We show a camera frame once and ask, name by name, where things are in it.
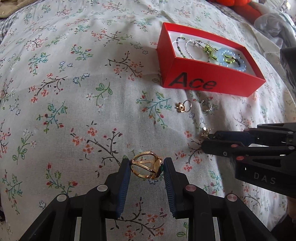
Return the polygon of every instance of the ring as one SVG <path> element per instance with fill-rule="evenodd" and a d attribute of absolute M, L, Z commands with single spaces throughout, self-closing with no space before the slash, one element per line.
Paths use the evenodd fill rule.
<path fill-rule="evenodd" d="M 153 156 L 154 160 L 136 161 L 137 158 L 139 158 L 141 156 L 146 156 L 146 155 Z M 145 163 L 151 163 L 152 164 L 151 168 L 143 165 Z M 149 171 L 151 174 L 150 175 L 142 175 L 132 168 L 133 165 L 141 167 L 141 168 Z M 163 160 L 152 151 L 144 151 L 144 152 L 136 155 L 133 159 L 131 159 L 131 171 L 137 177 L 141 177 L 141 178 L 145 178 L 145 179 L 148 179 L 148 178 L 156 179 L 163 172 Z"/>
<path fill-rule="evenodd" d="M 186 110 L 186 107 L 185 107 L 185 103 L 186 102 L 190 102 L 190 106 L 189 106 L 189 110 Z M 179 111 L 179 112 L 189 112 L 190 110 L 191 110 L 191 107 L 192 107 L 192 103 L 191 103 L 191 101 L 190 100 L 185 100 L 184 102 L 183 102 L 183 104 L 181 103 L 181 102 L 179 102 L 178 104 L 176 104 L 176 108 L 177 108 L 177 110 Z"/>

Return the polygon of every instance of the white floral bedsheet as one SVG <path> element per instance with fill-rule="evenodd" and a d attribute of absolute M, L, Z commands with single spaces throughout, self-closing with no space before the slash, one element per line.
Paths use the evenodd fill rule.
<path fill-rule="evenodd" d="M 209 194 L 234 192 L 270 230 L 285 214 L 284 196 L 235 180 L 228 159 L 200 150 L 203 127 L 241 131 L 295 120 L 290 93 L 261 55 L 272 53 L 269 40 L 262 47 L 251 27 L 203 0 L 45 0 L 18 17 L 0 45 L 1 241 L 18 240 L 57 194 L 85 194 L 124 156 L 145 150 L 172 157 Z M 266 84 L 249 98 L 162 88 L 163 22 L 245 45 Z M 191 112 L 177 113 L 175 103 L 186 99 Z M 186 240 L 187 222 L 172 218 L 163 176 L 132 175 L 122 218 L 107 221 L 107 236 Z"/>

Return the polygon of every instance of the floral print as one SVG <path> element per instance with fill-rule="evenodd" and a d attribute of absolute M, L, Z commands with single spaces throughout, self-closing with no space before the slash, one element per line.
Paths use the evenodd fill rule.
<path fill-rule="evenodd" d="M 269 229 L 285 214 L 286 197 L 233 182 L 227 161 L 201 149 L 204 127 L 215 133 L 296 120 L 285 76 L 276 72 L 278 51 L 246 22 L 201 0 L 43 0 L 15 16 L 0 45 L 3 240 L 19 240 L 26 228 L 19 224 L 32 223 L 59 193 L 83 195 L 117 172 L 123 157 L 146 150 L 171 157 L 210 195 L 238 194 Z M 245 45 L 266 83 L 248 98 L 163 88 L 157 46 L 167 16 Z M 175 104 L 186 99 L 190 112 L 178 113 Z M 107 236 L 186 240 L 188 221 L 172 218 L 165 192 L 163 174 L 132 175 L 124 212 L 106 223 Z"/>

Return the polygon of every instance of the white lettering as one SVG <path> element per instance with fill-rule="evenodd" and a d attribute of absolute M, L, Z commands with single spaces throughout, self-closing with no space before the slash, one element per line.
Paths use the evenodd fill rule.
<path fill-rule="evenodd" d="M 275 183 L 276 183 L 276 179 L 275 179 L 275 177 L 272 177 L 270 184 L 275 184 Z"/>
<path fill-rule="evenodd" d="M 266 175 L 261 179 L 261 181 L 265 181 L 267 183 Z"/>

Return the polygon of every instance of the beige cloth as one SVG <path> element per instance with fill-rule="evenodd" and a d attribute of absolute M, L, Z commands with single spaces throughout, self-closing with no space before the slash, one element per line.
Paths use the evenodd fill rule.
<path fill-rule="evenodd" d="M 17 10 L 37 0 L 0 0 L 0 18 L 8 18 Z"/>

